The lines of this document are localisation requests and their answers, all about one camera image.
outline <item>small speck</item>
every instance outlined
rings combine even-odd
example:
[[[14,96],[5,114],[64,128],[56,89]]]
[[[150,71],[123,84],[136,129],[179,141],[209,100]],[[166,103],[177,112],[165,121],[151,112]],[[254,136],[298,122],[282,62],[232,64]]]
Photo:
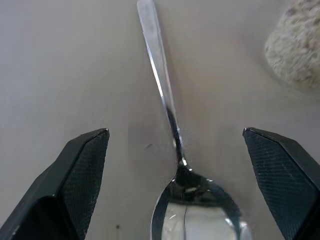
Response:
[[[294,7],[290,8],[290,9],[288,9],[288,11],[286,11],[286,15],[289,17],[295,15],[296,13],[297,13],[297,10]]]
[[[314,22],[313,25],[318,25],[320,23],[320,17],[317,17]]]
[[[144,150],[147,150],[148,148],[150,148],[152,146],[152,143],[149,143],[147,146],[144,147]]]
[[[309,41],[306,41],[306,42],[305,42],[304,47],[305,47],[306,49],[310,48]]]

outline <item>metal spoon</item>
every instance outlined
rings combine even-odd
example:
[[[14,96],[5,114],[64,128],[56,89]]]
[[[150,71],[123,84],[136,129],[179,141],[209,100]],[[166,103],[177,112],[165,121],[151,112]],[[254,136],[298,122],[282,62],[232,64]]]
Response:
[[[229,194],[213,180],[194,173],[186,161],[156,7],[152,0],[139,0],[137,10],[177,157],[176,175],[154,208],[151,239],[250,240],[251,232]]]

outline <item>textured beige object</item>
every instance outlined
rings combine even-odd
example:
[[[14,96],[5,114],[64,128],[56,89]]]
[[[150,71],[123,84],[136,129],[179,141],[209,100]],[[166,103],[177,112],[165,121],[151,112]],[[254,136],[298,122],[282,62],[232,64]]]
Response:
[[[320,1],[295,1],[265,43],[274,72],[295,89],[320,93]]]

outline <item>textured black surface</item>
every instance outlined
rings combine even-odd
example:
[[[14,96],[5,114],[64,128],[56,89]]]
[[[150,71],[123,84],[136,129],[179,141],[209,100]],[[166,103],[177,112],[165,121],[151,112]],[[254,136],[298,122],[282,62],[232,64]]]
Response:
[[[244,139],[256,181],[286,240],[297,237],[317,199],[317,190],[277,142],[252,131]]]
[[[84,240],[100,191],[108,133],[87,142],[61,191],[65,207],[80,240]]]

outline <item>gray surface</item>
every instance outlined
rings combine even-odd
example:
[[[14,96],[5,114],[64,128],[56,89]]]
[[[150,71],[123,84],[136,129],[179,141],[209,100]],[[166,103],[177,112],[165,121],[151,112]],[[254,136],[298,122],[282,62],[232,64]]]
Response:
[[[186,157],[230,191],[259,240],[282,236],[243,127],[293,138],[320,159],[319,102],[283,89],[262,57],[287,3],[156,1]],[[175,155],[136,1],[3,0],[0,32],[0,224],[68,140],[108,127],[86,239],[148,239]]]

